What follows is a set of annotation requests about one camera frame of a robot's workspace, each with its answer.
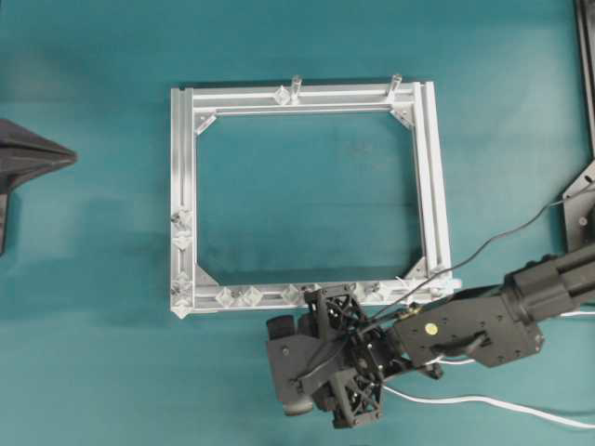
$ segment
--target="black cable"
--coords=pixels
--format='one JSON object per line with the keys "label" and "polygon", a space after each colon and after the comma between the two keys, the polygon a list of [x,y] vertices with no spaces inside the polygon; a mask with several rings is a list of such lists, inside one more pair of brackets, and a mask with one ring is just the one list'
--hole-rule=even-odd
{"label": "black cable", "polygon": [[562,198],[561,200],[558,200],[556,202],[552,202],[552,203],[548,203],[545,206],[543,206],[539,212],[537,212],[537,214],[535,214],[535,216],[533,216],[531,219],[529,219],[527,222],[523,223],[522,225],[520,225],[517,228],[514,228],[512,230],[506,230],[504,232],[501,232],[499,234],[496,234],[495,236],[489,238],[488,240],[486,240],[473,254],[471,254],[469,257],[467,257],[465,260],[463,260],[460,263],[457,263],[456,265],[454,265],[453,267],[450,268],[446,268],[443,269],[441,271],[438,271],[437,273],[433,274],[432,276],[430,276],[428,279],[426,279],[424,282],[420,283],[418,286],[416,286],[413,290],[407,292],[405,295],[399,297],[397,300],[395,300],[394,302],[390,303],[389,305],[387,305],[386,307],[382,308],[379,312],[377,312],[374,316],[372,316],[372,318],[370,319],[370,324],[367,325],[366,327],[364,327],[360,333],[366,333],[370,330],[373,330],[374,328],[378,327],[380,324],[386,322],[386,321],[391,321],[392,319],[394,319],[395,315],[396,315],[396,311],[393,311],[392,313],[379,318],[378,316],[380,314],[382,314],[384,311],[386,311],[387,309],[397,305],[399,302],[402,302],[403,300],[405,300],[407,297],[409,297],[410,295],[412,295],[413,293],[415,293],[417,290],[419,290],[420,288],[426,286],[428,283],[432,282],[434,279],[436,279],[437,277],[441,276],[442,274],[444,274],[445,272],[451,272],[454,271],[455,269],[459,269],[461,267],[464,267],[465,265],[467,265],[469,262],[473,261],[475,259],[475,257],[477,257],[490,243],[498,240],[498,239],[502,239],[504,237],[508,237],[509,235],[512,235],[516,232],[519,232],[520,230],[524,230],[525,228],[531,226],[534,222],[536,222],[548,209],[558,206],[560,204],[569,202],[571,200],[573,200],[574,198],[576,198],[579,195],[582,195],[583,193],[586,192],[593,192],[595,190],[590,190],[589,188],[592,186],[592,183],[589,182],[589,184],[581,189],[579,192],[575,193],[572,196],[568,196],[565,198]]}

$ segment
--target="green surface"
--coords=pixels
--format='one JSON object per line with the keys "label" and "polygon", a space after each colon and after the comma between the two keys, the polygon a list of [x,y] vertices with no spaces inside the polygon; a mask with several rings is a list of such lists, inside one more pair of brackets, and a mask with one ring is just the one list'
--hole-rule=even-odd
{"label": "green surface", "polygon": [[[7,253],[0,258],[0,442],[591,446],[593,433],[524,415],[477,405],[419,406],[389,396],[381,423],[352,431],[334,431],[322,413],[285,418],[264,352],[270,313],[179,321],[168,311],[169,88],[289,79],[295,73],[326,80],[388,78],[394,72],[437,85],[454,259],[524,221],[590,159],[571,1],[5,0],[0,115],[77,151],[80,162],[22,186],[12,202]],[[241,241],[261,230],[248,246],[266,254],[214,256],[210,268],[226,280],[321,272],[326,264],[333,270],[322,272],[329,274],[381,272],[402,267],[400,259],[390,263],[390,253],[418,249],[415,237],[411,244],[394,240],[392,224],[410,224],[401,216],[383,214],[381,207],[370,207],[369,215],[362,211],[366,203],[407,203],[406,181],[390,192],[385,179],[394,178],[386,172],[374,181],[366,170],[373,166],[355,172],[349,163],[363,158],[352,149],[368,143],[377,151],[366,161],[390,170],[409,163],[401,149],[394,158],[387,152],[390,139],[399,138],[391,133],[396,127],[376,118],[326,119],[329,126],[316,127],[322,140],[308,136],[317,145],[304,153],[318,151],[311,161],[327,164],[343,151],[345,159],[331,176],[339,187],[329,185],[323,196],[330,203],[353,197],[340,213],[348,215],[351,206],[358,213],[353,226],[342,223],[350,243],[339,248],[328,240],[315,243],[319,234],[299,235],[277,248],[279,233],[267,239],[259,228],[277,231],[274,221],[259,225],[250,218],[270,200],[275,218],[291,230],[299,233],[300,224],[316,228],[298,212],[317,209],[300,195],[308,195],[310,186],[300,189],[292,177],[301,203],[292,214],[283,209],[281,188],[262,179],[274,172],[271,179],[283,181],[283,163],[306,163],[290,151],[275,159],[273,146],[298,150],[299,140],[285,141],[283,128],[307,126],[307,119],[280,121],[271,146],[256,130],[254,143],[234,135],[240,121],[229,124],[230,132],[222,122],[207,132],[205,139],[212,138],[220,153],[204,152],[206,167],[236,159],[215,136],[242,143],[258,158],[237,158],[253,164],[233,165],[239,178],[225,175],[235,180],[205,179],[206,190],[216,194],[205,205],[215,248],[231,250],[228,239]],[[379,139],[370,142],[377,127]],[[340,147],[329,128],[337,130]],[[312,182],[331,167],[306,166],[299,175]],[[251,192],[262,202],[243,203]],[[375,194],[377,200],[371,199]],[[233,203],[245,204],[244,218],[226,216],[232,210],[224,204]],[[466,285],[497,282],[526,260],[561,250],[560,217],[552,213],[495,245],[460,277]],[[379,222],[373,237],[386,246],[366,242],[370,221]],[[320,225],[332,228],[329,216]],[[243,233],[246,228],[250,234]],[[283,258],[285,248],[304,243],[320,250],[324,263],[294,251]],[[368,249],[357,256],[361,246]],[[349,261],[331,249],[344,250]],[[440,383],[411,374],[394,384],[418,395],[481,392],[595,419],[595,324],[550,321],[543,328],[547,347],[531,360],[491,371],[448,369]]]}

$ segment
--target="wire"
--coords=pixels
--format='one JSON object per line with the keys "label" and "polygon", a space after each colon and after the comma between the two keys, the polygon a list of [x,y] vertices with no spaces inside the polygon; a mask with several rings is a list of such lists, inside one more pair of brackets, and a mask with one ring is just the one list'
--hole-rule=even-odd
{"label": "wire", "polygon": [[580,421],[571,420],[570,418],[564,418],[563,416],[554,415],[553,413],[547,413],[543,411],[539,411],[538,409],[533,409],[532,407],[522,406],[521,404],[515,404],[513,402],[507,402],[502,400],[497,400],[495,398],[484,397],[481,395],[469,395],[464,397],[451,397],[451,398],[420,398],[420,397],[413,397],[411,395],[407,395],[405,393],[400,392],[399,390],[383,386],[385,390],[389,391],[393,395],[403,398],[404,400],[409,400],[412,402],[419,402],[422,404],[459,404],[463,402],[483,402],[485,404],[489,404],[491,406],[499,407],[500,409],[506,409],[507,411],[513,411],[518,413],[527,413],[532,416],[536,416],[538,418],[543,418],[544,420],[548,420],[552,423],[558,423],[561,425],[577,427],[579,429],[595,429],[595,425],[590,425],[588,423],[581,423]]}
{"label": "wire", "polygon": [[467,364],[472,364],[474,363],[475,360],[469,359],[469,360],[439,360],[438,363],[439,364],[444,364],[444,365],[467,365]]}
{"label": "wire", "polygon": [[562,318],[573,318],[575,316],[595,316],[595,311],[569,311],[560,315]]}
{"label": "wire", "polygon": [[521,224],[520,226],[518,226],[516,228],[513,228],[512,230],[506,230],[504,232],[500,232],[499,234],[496,234],[496,235],[490,237],[485,242],[483,242],[482,245],[473,254],[471,254],[469,257],[467,257],[465,260],[457,263],[453,267],[442,269],[442,270],[434,273],[429,278],[427,278],[424,282],[420,283],[418,286],[416,286],[415,288],[413,288],[412,290],[410,290],[406,294],[402,295],[401,297],[399,297],[394,302],[392,302],[389,305],[387,305],[386,307],[382,308],[374,316],[372,316],[372,318],[370,319],[370,322],[372,322],[372,323],[370,325],[368,325],[367,327],[365,327],[360,333],[365,333],[365,332],[367,332],[369,330],[372,330],[373,328],[378,327],[381,323],[383,323],[385,321],[390,321],[392,319],[392,317],[394,316],[394,313],[390,313],[389,315],[385,316],[384,318],[380,318],[380,319],[378,319],[378,316],[380,314],[382,314],[383,312],[385,312],[387,309],[389,309],[389,308],[397,305],[399,302],[405,300],[407,297],[409,297],[410,295],[412,295],[413,293],[415,293],[416,291],[418,291],[420,288],[423,288],[428,283],[432,282],[434,279],[436,279],[437,277],[441,276],[445,272],[452,272],[455,269],[459,269],[459,268],[464,267],[465,265],[467,265],[468,263],[470,263],[471,261],[473,261],[490,243],[495,242],[498,239],[502,239],[504,237],[508,237],[509,235],[512,235],[512,234],[514,234],[516,232],[519,232],[519,231],[524,230],[525,228],[531,226],[548,209],[550,209],[552,207],[555,207],[555,206],[558,206],[560,204],[569,202],[569,201],[573,200],[574,198],[578,197],[579,195],[582,195],[583,193],[595,191],[595,190],[590,190],[589,189],[591,186],[592,186],[592,183],[589,183],[585,188],[581,189],[579,192],[575,193],[574,195],[567,196],[567,197],[562,198],[561,200],[558,200],[556,202],[552,202],[552,203],[546,204],[545,206],[543,206],[539,210],[539,212],[537,212],[537,214],[535,214],[532,218],[530,218],[528,221],[526,221],[525,223]]}

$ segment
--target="black object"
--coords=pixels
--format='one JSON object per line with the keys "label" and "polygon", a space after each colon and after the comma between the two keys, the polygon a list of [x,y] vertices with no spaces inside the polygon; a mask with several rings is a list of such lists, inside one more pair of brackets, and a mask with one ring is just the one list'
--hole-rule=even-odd
{"label": "black object", "polygon": [[8,198],[19,185],[76,163],[76,153],[0,119],[0,255],[7,235]]}
{"label": "black object", "polygon": [[268,322],[277,398],[288,415],[314,404],[332,412],[335,427],[376,421],[388,379],[411,371],[439,379],[442,357],[496,367],[534,355],[544,343],[538,322],[593,297],[595,244],[530,263],[501,285],[403,308],[388,329],[366,317],[348,285],[306,292],[310,311],[297,327],[291,316]]}
{"label": "black object", "polygon": [[[583,73],[590,148],[595,155],[595,0],[575,0],[576,30]],[[574,195],[595,180],[595,161],[569,185],[563,196]],[[587,193],[563,205],[566,246],[574,251],[595,242],[595,194]]]}

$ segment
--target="white cable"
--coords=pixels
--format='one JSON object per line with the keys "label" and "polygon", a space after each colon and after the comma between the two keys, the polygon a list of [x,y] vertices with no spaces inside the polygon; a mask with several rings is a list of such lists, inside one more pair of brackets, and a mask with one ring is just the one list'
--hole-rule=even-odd
{"label": "white cable", "polygon": [[543,411],[539,411],[538,409],[533,409],[531,407],[521,406],[521,404],[515,404],[512,402],[506,402],[502,400],[496,400],[494,398],[484,397],[480,395],[469,395],[465,397],[451,397],[451,398],[420,398],[420,397],[412,397],[410,395],[404,394],[399,390],[396,390],[392,387],[383,386],[385,390],[389,391],[393,395],[401,397],[405,400],[409,400],[412,402],[419,402],[422,404],[459,404],[462,402],[483,402],[485,404],[490,404],[491,406],[499,407],[501,409],[506,409],[508,411],[518,412],[518,413],[527,413],[532,416],[537,416],[539,418],[543,418],[545,420],[551,421],[553,423],[559,423],[561,425],[571,426],[571,427],[578,427],[579,429],[595,429],[595,425],[590,425],[587,423],[581,423],[580,421],[571,420],[569,418],[564,418],[563,416],[554,415],[553,413],[547,413]]}
{"label": "white cable", "polygon": [[444,355],[437,356],[433,360],[425,362],[424,365],[432,365],[432,364],[435,364],[436,362],[441,362],[443,360],[443,357],[444,357]]}
{"label": "white cable", "polygon": [[472,364],[474,363],[475,360],[439,360],[438,363],[439,364],[445,364],[445,365],[466,365],[466,364]]}
{"label": "white cable", "polygon": [[595,311],[570,311],[568,313],[562,313],[562,318],[573,318],[574,316],[595,316]]}

